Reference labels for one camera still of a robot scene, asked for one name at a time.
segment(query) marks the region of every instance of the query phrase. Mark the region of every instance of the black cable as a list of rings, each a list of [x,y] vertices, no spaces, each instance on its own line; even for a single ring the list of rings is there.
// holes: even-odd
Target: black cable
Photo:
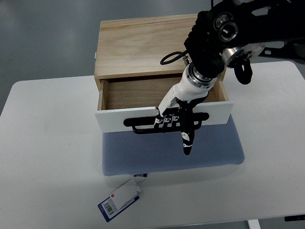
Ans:
[[[169,64],[169,63],[173,63],[176,60],[180,59],[181,57],[185,56],[186,54],[187,54],[187,50],[185,50],[184,52],[172,52],[172,53],[164,56],[163,59],[160,61],[160,64],[161,65],[166,65],[166,64]],[[166,59],[168,59],[172,56],[175,56],[175,55],[177,55],[177,56],[170,59],[169,61],[165,61]]]

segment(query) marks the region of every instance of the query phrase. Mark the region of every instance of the paper tag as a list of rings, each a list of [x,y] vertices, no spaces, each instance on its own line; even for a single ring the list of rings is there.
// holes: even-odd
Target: paper tag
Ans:
[[[105,220],[109,222],[137,201],[139,199],[138,194],[141,191],[135,180],[131,179],[112,192],[108,198],[98,205]]]
[[[117,209],[121,209],[128,201],[134,199],[142,190],[134,179],[127,181],[110,194]]]
[[[121,209],[117,209],[113,201],[110,197],[105,199],[102,203],[98,205],[101,213],[103,214],[105,220],[109,222],[113,218],[115,218],[117,215],[119,215],[122,211],[124,211],[126,208],[128,208],[131,204],[133,204],[135,201],[139,199],[139,196],[136,196],[134,199],[128,201],[125,206],[123,206]]]

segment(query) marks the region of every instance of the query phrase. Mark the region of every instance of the label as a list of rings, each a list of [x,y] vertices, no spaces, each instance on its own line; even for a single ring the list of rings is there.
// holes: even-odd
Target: label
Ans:
[[[139,196],[136,196],[134,199],[128,201],[121,209],[117,209],[114,202],[110,197],[105,199],[102,203],[98,205],[102,215],[104,216],[105,220],[109,222],[117,215],[119,215],[122,211],[127,209],[131,204],[139,199]]]

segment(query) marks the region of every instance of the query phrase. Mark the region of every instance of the gray floor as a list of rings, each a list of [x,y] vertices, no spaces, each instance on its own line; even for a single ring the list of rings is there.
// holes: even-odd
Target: gray floor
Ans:
[[[0,113],[17,81],[93,75],[102,20],[209,9],[207,0],[0,0]],[[296,65],[305,76],[304,65]],[[260,224],[262,229],[305,229],[304,222],[284,222],[284,218],[264,219]],[[248,226],[243,221],[182,228],[247,229]]]

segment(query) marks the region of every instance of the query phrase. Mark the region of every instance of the wooden box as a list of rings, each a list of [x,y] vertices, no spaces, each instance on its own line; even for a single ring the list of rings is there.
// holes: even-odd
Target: wooden box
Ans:
[[[102,21],[94,78],[100,92],[96,118],[103,132],[128,131],[123,121],[154,116],[159,103],[181,79],[182,59],[169,65],[160,60],[183,45],[197,15]],[[207,112],[203,125],[225,124],[233,102],[228,100],[223,80],[217,80],[204,103],[194,112]]]

